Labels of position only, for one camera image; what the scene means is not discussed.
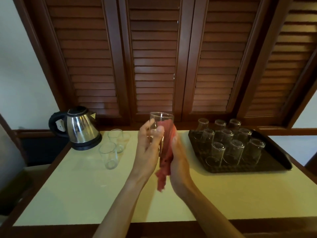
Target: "red cloth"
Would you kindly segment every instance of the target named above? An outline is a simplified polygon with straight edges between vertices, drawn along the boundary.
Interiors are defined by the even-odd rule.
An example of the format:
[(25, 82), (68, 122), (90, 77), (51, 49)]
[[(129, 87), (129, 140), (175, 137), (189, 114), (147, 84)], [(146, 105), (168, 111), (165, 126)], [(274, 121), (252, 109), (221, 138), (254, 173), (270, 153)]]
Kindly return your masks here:
[(159, 121), (158, 126), (164, 127), (163, 147), (159, 161), (160, 169), (155, 173), (158, 178), (158, 191), (162, 192), (166, 184), (166, 176), (171, 174), (172, 140), (176, 134), (176, 128), (171, 119)]

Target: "table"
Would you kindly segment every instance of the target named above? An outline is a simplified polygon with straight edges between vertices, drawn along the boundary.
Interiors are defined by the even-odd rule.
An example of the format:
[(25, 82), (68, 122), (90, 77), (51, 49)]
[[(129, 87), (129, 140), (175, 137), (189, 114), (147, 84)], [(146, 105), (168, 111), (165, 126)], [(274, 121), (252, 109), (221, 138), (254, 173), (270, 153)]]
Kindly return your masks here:
[[(18, 217), (11, 234), (25, 235), (32, 228), (41, 232), (60, 228), (61, 234), (81, 230), (92, 235), (133, 165), (137, 131), (126, 132), (131, 138), (113, 170), (105, 169), (99, 146), (86, 151), (70, 149)], [(278, 173), (210, 174), (196, 159), (188, 131), (178, 132), (186, 147), (193, 181), (241, 232), (317, 231), (317, 186), (297, 167)], [(106, 141), (103, 132), (101, 144)], [(137, 202), (129, 234), (164, 237), (173, 230), (180, 237), (203, 237), (169, 179), (162, 193), (156, 186), (157, 178), (152, 175)]]

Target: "kettle base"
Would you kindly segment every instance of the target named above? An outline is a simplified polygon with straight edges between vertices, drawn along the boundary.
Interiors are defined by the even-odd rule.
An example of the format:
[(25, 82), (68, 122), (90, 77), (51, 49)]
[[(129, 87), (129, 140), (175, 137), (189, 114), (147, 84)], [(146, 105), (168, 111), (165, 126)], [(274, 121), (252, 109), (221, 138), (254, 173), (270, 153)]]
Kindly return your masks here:
[(72, 147), (75, 150), (88, 150), (97, 146), (102, 140), (102, 135), (99, 133), (98, 136), (85, 143), (72, 143)]

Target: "louvered panel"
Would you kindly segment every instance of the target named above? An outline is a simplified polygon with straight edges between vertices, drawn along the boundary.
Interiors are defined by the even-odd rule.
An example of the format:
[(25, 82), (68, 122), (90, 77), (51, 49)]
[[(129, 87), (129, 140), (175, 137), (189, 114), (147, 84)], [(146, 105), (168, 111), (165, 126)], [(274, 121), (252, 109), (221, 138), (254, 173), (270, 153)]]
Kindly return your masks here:
[(316, 48), (316, 13), (317, 0), (293, 1), (246, 116), (278, 115)]
[(78, 103), (119, 116), (101, 0), (45, 0)]
[(225, 112), (260, 0), (209, 0), (192, 112)]
[(172, 112), (180, 0), (128, 0), (137, 112)]

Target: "forearm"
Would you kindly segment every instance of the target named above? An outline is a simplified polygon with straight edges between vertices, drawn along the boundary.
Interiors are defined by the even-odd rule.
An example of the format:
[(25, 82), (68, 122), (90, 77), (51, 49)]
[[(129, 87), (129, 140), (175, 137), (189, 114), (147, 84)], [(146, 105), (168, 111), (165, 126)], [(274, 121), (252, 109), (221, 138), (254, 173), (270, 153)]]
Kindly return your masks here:
[(195, 185), (181, 196), (207, 237), (244, 237)]
[(129, 177), (99, 225), (94, 238), (124, 238), (132, 220), (135, 205), (145, 184)]

